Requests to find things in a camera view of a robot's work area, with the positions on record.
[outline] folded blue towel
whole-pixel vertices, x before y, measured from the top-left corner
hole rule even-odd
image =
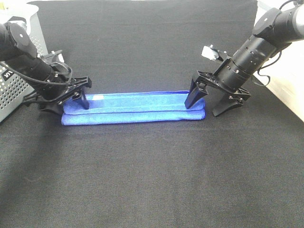
[[[205,102],[185,108],[188,91],[86,95],[88,110],[73,102],[64,104],[63,125],[120,124],[173,120],[202,120]]]

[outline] wire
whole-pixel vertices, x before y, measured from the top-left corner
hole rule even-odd
[[[283,3],[283,5],[279,8],[279,10],[281,10],[285,5],[287,5],[288,3],[292,2],[294,0],[288,0],[287,2]]]
[[[261,76],[261,77],[267,77],[267,78],[268,78],[268,82],[267,82],[266,85],[260,83],[253,75],[252,75],[251,78],[250,78],[251,81],[252,81],[255,85],[258,85],[258,86],[261,86],[261,87],[267,86],[267,85],[270,83],[270,76],[268,76],[268,75],[261,75],[261,74],[260,74],[260,70],[262,70],[262,69],[264,69],[264,68],[266,68],[266,67],[269,67],[269,66],[275,64],[277,61],[279,61],[279,59],[281,58],[281,55],[282,55],[282,51],[280,51],[280,54],[279,54],[278,58],[277,58],[274,62],[272,62],[271,64],[268,64],[268,65],[266,65],[266,66],[260,67],[260,68],[257,70],[257,74],[258,74],[259,76]]]
[[[28,76],[26,76],[26,75],[24,75],[24,74],[22,74],[22,73],[20,73],[20,72],[18,72],[16,70],[12,69],[8,65],[6,65],[4,62],[0,62],[0,66],[3,66],[4,68],[10,70],[11,72],[13,72],[14,74],[20,76],[23,79],[26,79],[26,80],[32,81],[32,82],[36,82],[36,83],[39,83],[39,84],[57,85],[57,86],[60,86],[60,85],[61,86],[67,86],[67,85],[70,84],[70,79],[67,82],[60,83],[60,82],[46,82],[46,81],[41,81],[41,80],[37,80],[37,79],[31,78],[31,77],[28,77]],[[67,70],[69,71],[68,74],[71,76],[72,75],[72,69],[71,68],[69,68],[69,69],[67,68]]]

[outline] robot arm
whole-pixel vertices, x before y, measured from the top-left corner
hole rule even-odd
[[[251,96],[242,85],[260,70],[269,58],[274,57],[292,42],[303,39],[304,5],[297,5],[286,11],[270,9],[256,23],[252,35],[232,57],[213,47],[204,47],[202,54],[211,60],[221,62],[221,65],[214,73],[197,71],[193,75],[185,106],[190,108],[207,95],[207,86],[225,93],[213,110],[215,116],[242,106]]]
[[[91,87],[91,80],[72,77],[72,69],[60,61],[60,54],[58,51],[40,56],[21,26],[0,24],[0,65],[34,88],[23,98],[24,104],[38,103],[41,111],[62,114],[62,104],[72,97],[88,109],[83,88]]]

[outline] black tablecloth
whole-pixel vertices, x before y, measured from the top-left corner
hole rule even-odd
[[[255,0],[34,2],[48,50],[89,93],[189,89],[251,33]],[[21,106],[0,125],[0,227],[301,227],[304,128],[266,88],[203,121],[62,126]]]

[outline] blue towel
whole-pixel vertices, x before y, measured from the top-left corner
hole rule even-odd
[[[121,124],[173,120],[202,120],[205,102],[185,108],[188,91],[87,95],[88,110],[73,102],[64,104],[63,125]]]

